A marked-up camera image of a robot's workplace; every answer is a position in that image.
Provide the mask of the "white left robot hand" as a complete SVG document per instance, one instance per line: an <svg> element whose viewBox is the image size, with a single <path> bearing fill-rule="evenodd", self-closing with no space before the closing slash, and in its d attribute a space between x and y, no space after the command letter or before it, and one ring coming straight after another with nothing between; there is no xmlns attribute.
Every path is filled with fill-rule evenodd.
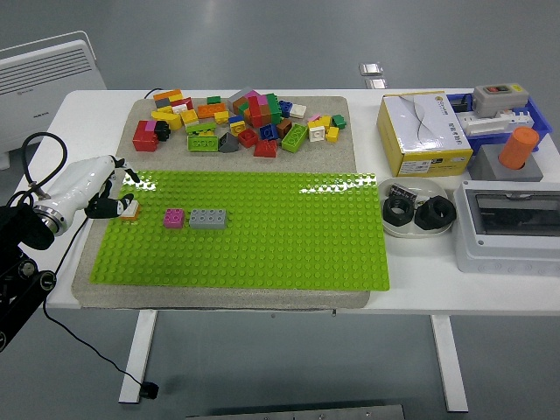
<svg viewBox="0 0 560 420"><path fill-rule="evenodd" d="M47 197L34 205L43 222L62 235L72 225L75 214L83 210L91 219L110 219L123 213L133 200L109 197L115 169L124 169L138 183L140 178L123 158L110 155L92 157L70 164L50 186Z"/></svg>

